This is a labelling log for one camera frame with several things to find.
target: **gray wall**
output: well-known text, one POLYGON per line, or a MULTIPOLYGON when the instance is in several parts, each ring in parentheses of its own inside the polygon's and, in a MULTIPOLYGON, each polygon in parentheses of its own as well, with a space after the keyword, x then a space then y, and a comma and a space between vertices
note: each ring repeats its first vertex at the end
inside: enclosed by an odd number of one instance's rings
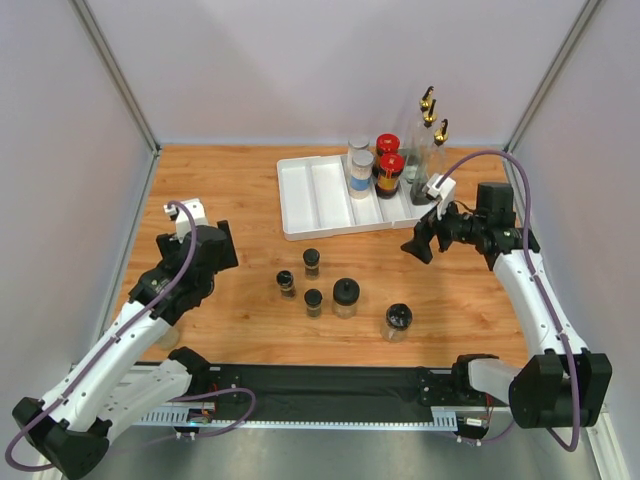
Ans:
POLYGON ((608 403, 640 477, 640 4, 603 2, 517 148, 556 292, 614 376, 608 403))
MULTIPOLYGON (((0 2, 0 45, 4 451, 13 405, 57 383, 100 326, 150 155, 67 0, 0 2)), ((31 475, 3 461, 0 478, 31 475)))
POLYGON ((451 144, 504 144, 583 0, 90 0, 164 143, 340 143, 431 83, 451 144))

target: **wooden table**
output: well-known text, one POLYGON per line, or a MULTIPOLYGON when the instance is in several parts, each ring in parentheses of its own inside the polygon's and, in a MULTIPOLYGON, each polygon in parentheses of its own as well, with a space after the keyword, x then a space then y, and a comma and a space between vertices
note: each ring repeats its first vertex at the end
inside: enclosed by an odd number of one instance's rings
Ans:
MULTIPOLYGON (((215 277, 215 292, 185 314, 179 345, 211 362, 313 365, 450 366, 465 353, 492 353, 515 365, 527 360, 526 346, 509 299, 484 258, 473 247, 454 244, 423 265, 402 252, 411 229, 385 230, 288 242, 282 232, 276 162, 282 158, 343 153, 344 147, 165 148, 119 298, 160 255, 155 237, 174 230, 163 213, 168 200, 199 197, 210 222, 229 220, 240 266, 215 277), (302 252, 321 254, 321 275, 304 278, 302 252), (298 297, 281 299, 279 270, 296 277, 298 297), (331 313, 333 283, 352 277, 361 286, 357 316, 331 313), (324 313, 305 314, 302 294, 323 292, 324 313), (408 304, 414 322, 408 338, 390 344, 379 327, 392 303, 408 304)), ((454 162, 473 151, 449 149, 454 162)), ((457 198, 475 202, 481 181, 504 181, 497 157, 466 164, 454 174, 457 198)), ((152 347, 144 360, 167 352, 152 347)))

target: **white lid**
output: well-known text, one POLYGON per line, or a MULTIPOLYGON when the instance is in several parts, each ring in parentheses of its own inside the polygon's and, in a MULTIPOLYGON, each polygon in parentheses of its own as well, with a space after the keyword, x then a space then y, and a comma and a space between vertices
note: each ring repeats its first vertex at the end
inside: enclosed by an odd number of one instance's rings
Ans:
POLYGON ((349 146, 357 149, 367 148, 369 138, 366 135, 355 135, 349 138, 349 146))
POLYGON ((368 167, 373 164, 373 153, 369 150, 357 150, 353 153, 353 164, 358 167, 368 167))

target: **purple cable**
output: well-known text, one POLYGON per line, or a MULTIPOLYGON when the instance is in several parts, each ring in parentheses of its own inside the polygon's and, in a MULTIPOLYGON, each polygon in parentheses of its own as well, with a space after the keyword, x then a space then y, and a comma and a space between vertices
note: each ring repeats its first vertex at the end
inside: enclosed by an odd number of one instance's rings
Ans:
MULTIPOLYGON (((242 425, 244 422, 246 422, 247 419, 251 416, 251 414, 253 413, 253 411, 256 408, 256 395, 255 395, 255 393, 253 393, 248 388, 242 388, 242 387, 226 388, 224 390, 218 390, 217 392, 203 393, 201 395, 190 395, 190 396, 186 396, 186 397, 177 397, 177 398, 174 398, 171 401, 172 402, 194 402, 194 401, 197 401, 197 400, 204 400, 205 398, 217 397, 219 395, 226 395, 226 394, 230 394, 230 393, 246 393, 247 395, 249 395, 251 397, 251 405, 249 405, 249 408, 244 413, 244 415, 242 415, 242 417, 240 417, 238 420, 236 420, 232 424, 227 425, 226 427, 223 427, 223 428, 221 428, 219 430, 214 430, 213 432, 198 433, 197 435, 195 435, 195 438, 210 438, 210 437, 217 437, 218 435, 223 435, 225 433, 230 432, 231 430, 235 430, 240 425, 242 425)), ((156 438, 154 440, 150 440, 149 442, 143 443, 141 445, 136 445, 133 448, 121 448, 121 449, 118 449, 118 450, 110 450, 108 455, 112 456, 112 455, 121 455, 123 453, 130 453, 132 451, 139 450, 141 448, 150 447, 151 445, 155 445, 157 443, 165 442, 167 440, 175 440, 175 438, 176 438, 175 435, 167 435, 165 437, 160 437, 160 438, 156 438)))
POLYGON ((191 243, 189 244, 189 251, 187 252, 187 258, 185 258, 182 267, 178 270, 176 276, 171 280, 167 286, 158 294, 156 298, 151 300, 142 310, 136 313, 130 320, 128 320, 117 332, 115 337, 111 337, 105 344, 98 350, 98 352, 87 362, 82 371, 78 374, 78 376, 67 386, 67 388, 62 392, 60 398, 55 400, 49 407, 44 409, 42 413, 37 415, 33 420, 31 420, 27 425, 25 425, 18 434, 13 437, 13 439, 9 442, 7 449, 4 452, 5 461, 16 470, 20 470, 22 472, 42 472, 44 470, 49 470, 53 468, 52 464, 48 465, 24 465, 22 463, 17 462, 13 458, 13 450, 22 438, 24 438, 29 431, 38 423, 40 423, 45 417, 47 417, 51 412, 53 412, 56 408, 60 406, 60 404, 66 399, 71 392, 78 386, 78 384, 87 376, 87 374, 91 371, 91 369, 95 366, 96 363, 102 358, 102 356, 106 353, 107 350, 113 345, 117 338, 121 337, 131 326, 136 323, 143 315, 149 312, 153 307, 155 307, 159 302, 162 301, 164 297, 166 297, 171 290, 178 284, 178 282, 182 279, 187 268, 191 264, 191 260, 193 260, 193 255, 196 250, 196 222, 193 219, 193 215, 187 207, 185 207, 182 203, 176 202, 175 200, 170 201, 167 205, 174 206, 182 210, 187 219, 189 220, 189 226, 191 227, 191 243))
POLYGON ((579 397, 579 389, 578 389, 578 375, 576 372, 576 362, 573 358, 573 353, 571 352, 571 345, 569 344, 569 339, 567 338, 567 334, 564 333, 562 328, 562 322, 558 317, 558 313, 556 309, 553 307, 553 303, 551 303, 551 299, 549 298, 549 294, 542 283, 542 280, 536 275, 536 267, 533 265, 533 260, 531 259, 531 254, 529 252, 529 229, 531 224, 531 188, 529 186, 529 178, 524 171, 524 167, 522 164, 511 154, 502 152, 500 150, 480 150, 478 152, 471 153, 464 158, 461 158, 453 166, 445 172, 445 174, 436 182, 436 188, 439 188, 442 183, 447 179, 451 174, 462 164, 468 162, 472 158, 480 157, 482 155, 498 155, 506 160, 508 160, 520 173, 520 178, 522 178, 522 183, 524 184, 524 195, 525 195, 525 207, 524 207, 524 221, 522 225, 522 237, 523 237, 523 250, 524 250, 524 258, 527 263, 527 268, 529 269, 529 273, 533 278, 536 287, 538 287, 538 291, 540 292, 540 296, 549 311, 549 315, 551 316, 551 320, 553 321, 554 326, 556 327, 556 331, 558 332, 558 336, 560 341, 562 342, 562 346, 564 348, 565 354, 567 355, 567 363, 569 365, 569 379, 571 382, 571 403, 573 408, 573 427, 571 433, 571 442, 567 445, 564 440, 562 440, 556 432, 554 432, 551 428, 549 428, 549 433, 553 436, 553 438, 560 444, 562 448, 564 448, 568 452, 574 452, 578 448, 578 442, 580 440, 580 397, 579 397))

